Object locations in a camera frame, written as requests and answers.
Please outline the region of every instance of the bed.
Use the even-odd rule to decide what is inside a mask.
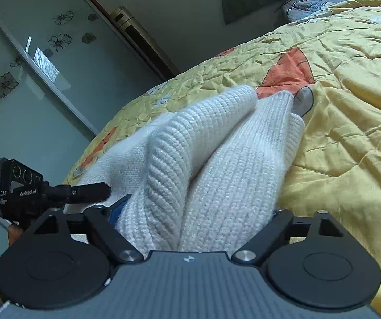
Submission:
[[[237,84],[260,97],[309,86],[315,103],[278,206],[298,216],[328,210],[381,266],[381,0],[339,3],[154,87],[117,113],[65,183],[77,184],[112,145],[159,114]],[[372,305],[381,314],[381,288]]]

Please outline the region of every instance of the human hand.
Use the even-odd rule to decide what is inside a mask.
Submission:
[[[24,233],[24,230],[17,226],[16,224],[11,224],[7,228],[7,239],[9,240],[9,246],[13,244],[21,235]]]

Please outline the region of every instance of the metal screw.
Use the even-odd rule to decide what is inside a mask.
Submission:
[[[239,250],[235,253],[235,256],[243,262],[250,262],[257,257],[257,255],[251,250]]]
[[[135,250],[124,250],[119,254],[119,257],[126,262],[133,262],[139,259],[140,255]]]

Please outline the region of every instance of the flower decal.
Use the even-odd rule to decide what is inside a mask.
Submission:
[[[56,52],[60,49],[65,48],[68,44],[71,44],[72,37],[66,33],[60,33],[59,35],[51,37],[48,42],[51,46],[56,49]]]
[[[93,42],[95,39],[96,39],[96,36],[93,35],[91,32],[88,32],[83,36],[82,42],[85,44],[89,44]]]
[[[18,67],[23,63],[24,63],[24,61],[23,61],[22,57],[17,56],[12,61],[10,61],[10,67]]]
[[[99,16],[96,13],[89,14],[89,16],[87,17],[87,20],[90,20],[91,22],[93,22],[97,19],[99,19]]]
[[[19,83],[10,72],[0,77],[0,98],[6,97]]]
[[[59,15],[55,16],[52,19],[54,19],[55,24],[64,25],[66,22],[71,21],[73,17],[74,17],[74,12],[69,10],[64,14],[59,14]]]

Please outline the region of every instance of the white knit sweater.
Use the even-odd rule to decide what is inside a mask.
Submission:
[[[232,254],[269,221],[304,130],[282,91],[257,101],[242,85],[167,113],[113,146],[80,184],[132,194],[116,228],[150,250]],[[83,211],[66,207],[66,212]]]

